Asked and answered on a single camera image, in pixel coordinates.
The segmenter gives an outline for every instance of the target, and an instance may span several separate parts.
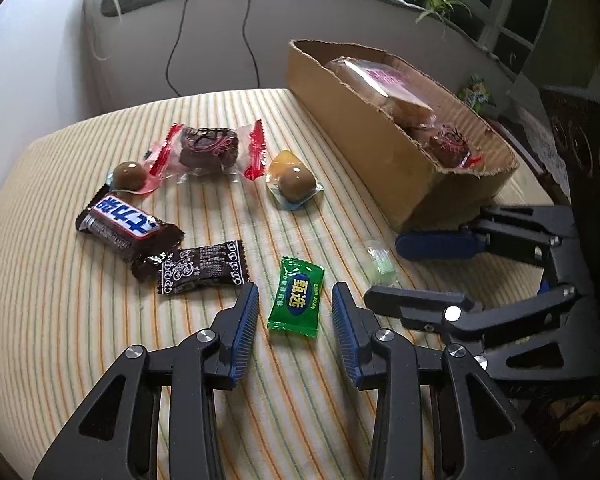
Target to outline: blue oval logo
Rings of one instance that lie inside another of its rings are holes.
[[[298,272],[286,282],[285,304],[293,316],[300,316],[311,304],[314,288],[306,274]]]

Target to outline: white wall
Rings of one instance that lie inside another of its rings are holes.
[[[0,6],[0,188],[32,140],[99,113],[82,0]]]
[[[171,66],[181,94],[254,88],[251,57],[241,36],[247,0],[191,0]],[[115,110],[174,97],[165,79],[184,0],[167,0],[106,18],[94,16],[101,56],[98,82],[103,104]],[[452,28],[415,10],[377,0],[253,0],[247,25],[263,87],[285,87],[292,38],[361,43],[383,48],[457,91],[480,73],[506,107],[511,82],[486,54]]]

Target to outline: green snack bag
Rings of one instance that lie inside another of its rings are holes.
[[[283,256],[278,292],[267,327],[316,337],[323,279],[322,267]]]

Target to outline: cardboard box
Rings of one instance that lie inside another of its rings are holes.
[[[408,77],[438,120],[453,123],[484,157],[480,170],[442,168],[385,112],[324,65],[340,56],[385,63]],[[331,137],[397,232],[466,221],[518,168],[509,145],[471,108],[409,63],[356,44],[290,43],[289,89]]]

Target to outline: table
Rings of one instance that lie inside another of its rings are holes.
[[[183,247],[244,241],[261,316],[247,376],[216,392],[219,439],[228,479],[343,480],[366,472],[375,392],[353,389],[331,324],[331,287],[349,283],[362,306],[366,280],[356,248],[368,238],[389,247],[395,235],[320,127],[285,89],[218,92],[120,110],[43,137],[17,162],[0,193],[0,450],[28,479],[62,425],[127,346],[150,351],[179,343],[232,306],[232,288],[160,297],[74,219],[122,160],[138,160],[173,122],[239,126],[264,120],[268,155],[291,149],[325,190],[295,213],[280,211],[255,183],[197,178],[167,181],[140,207],[186,233]],[[522,165],[499,203],[549,203]],[[326,270],[319,336],[268,333],[280,258]],[[486,307],[531,297],[541,272],[481,255],[469,262],[412,264],[395,259],[400,285],[464,290]],[[407,334],[438,346],[432,335]],[[162,396],[158,477],[168,478],[169,392]],[[424,402],[424,478],[432,478],[430,406]]]

